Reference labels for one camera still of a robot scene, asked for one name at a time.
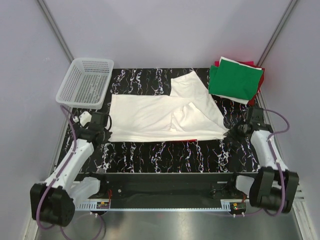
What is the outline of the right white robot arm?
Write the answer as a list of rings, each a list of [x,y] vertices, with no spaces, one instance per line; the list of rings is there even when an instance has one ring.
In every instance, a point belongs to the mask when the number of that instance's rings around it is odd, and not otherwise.
[[[227,185],[227,192],[235,199],[245,194],[251,206],[277,216],[291,211],[299,176],[282,160],[275,143],[275,135],[280,132],[265,123],[265,112],[264,108],[250,107],[245,118],[225,133],[226,137],[238,142],[249,140],[260,163],[255,177],[236,174],[233,182]]]

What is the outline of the white t shirt red print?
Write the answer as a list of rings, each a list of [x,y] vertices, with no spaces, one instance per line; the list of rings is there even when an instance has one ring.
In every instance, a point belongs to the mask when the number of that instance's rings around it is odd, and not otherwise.
[[[170,95],[114,94],[111,142],[222,140],[224,116],[195,71],[171,79]]]

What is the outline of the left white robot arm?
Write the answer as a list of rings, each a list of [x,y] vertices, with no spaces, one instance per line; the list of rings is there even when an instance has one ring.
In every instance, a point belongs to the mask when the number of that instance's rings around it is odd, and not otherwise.
[[[31,215],[39,227],[43,223],[66,227],[81,202],[92,196],[103,198],[108,193],[102,173],[86,173],[77,185],[73,183],[87,159],[109,141],[111,127],[111,116],[102,112],[83,112],[79,121],[70,126],[73,143],[67,154],[44,182],[35,183],[30,189]]]

